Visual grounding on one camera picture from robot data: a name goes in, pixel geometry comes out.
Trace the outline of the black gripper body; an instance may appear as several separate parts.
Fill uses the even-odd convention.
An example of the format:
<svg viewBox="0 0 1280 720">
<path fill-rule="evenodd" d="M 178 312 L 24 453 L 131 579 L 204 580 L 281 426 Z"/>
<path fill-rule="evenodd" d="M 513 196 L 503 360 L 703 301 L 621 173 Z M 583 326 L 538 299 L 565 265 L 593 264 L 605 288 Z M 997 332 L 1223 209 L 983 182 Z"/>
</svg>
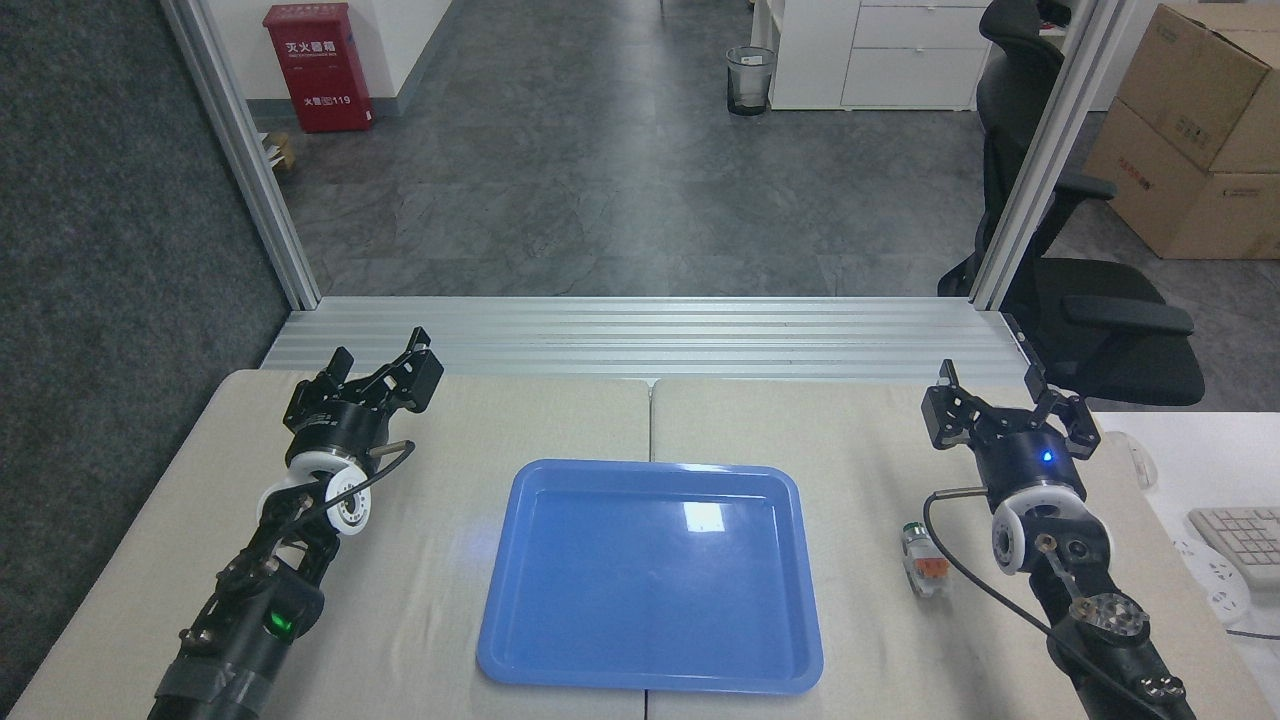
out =
<svg viewBox="0 0 1280 720">
<path fill-rule="evenodd" d="M 1066 441 L 1052 427 L 986 441 L 983 483 L 989 502 L 1004 502 L 1018 491 L 1039 486 L 1061 486 L 1087 498 Z"/>
<path fill-rule="evenodd" d="M 303 452 L 334 452 L 352 457 L 358 465 L 378 465 L 370 452 L 388 438 L 390 413 L 342 400 L 302 404 L 296 400 L 285 410 L 285 427 L 293 433 L 285 464 Z"/>
</svg>

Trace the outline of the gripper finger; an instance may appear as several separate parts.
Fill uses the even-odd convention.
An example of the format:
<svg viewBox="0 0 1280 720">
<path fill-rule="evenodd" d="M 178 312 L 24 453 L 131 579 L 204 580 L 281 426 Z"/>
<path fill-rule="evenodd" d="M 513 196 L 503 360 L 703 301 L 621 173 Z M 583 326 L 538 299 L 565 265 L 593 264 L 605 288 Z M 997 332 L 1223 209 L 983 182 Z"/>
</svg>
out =
<svg viewBox="0 0 1280 720">
<path fill-rule="evenodd" d="M 1037 366 L 1024 375 L 1034 407 L 1019 421 L 1019 445 L 1039 462 L 1087 460 L 1101 442 L 1101 432 L 1085 401 L 1053 388 Z"/>
<path fill-rule="evenodd" d="M 415 327 L 402 355 L 349 382 L 349 401 L 384 414 L 399 409 L 424 413 L 444 374 L 430 343 L 428 332 Z"/>
<path fill-rule="evenodd" d="M 1007 414 L 964 389 L 951 359 L 945 359 L 937 382 L 922 401 L 931 443 L 937 450 L 989 443 L 1007 432 Z"/>
<path fill-rule="evenodd" d="M 338 347 L 329 364 L 320 373 L 311 380 L 301 380 L 285 407 L 284 425 L 301 427 L 302 421 L 314 415 L 321 404 L 339 397 L 353 363 L 352 354 L 346 347 Z"/>
</svg>

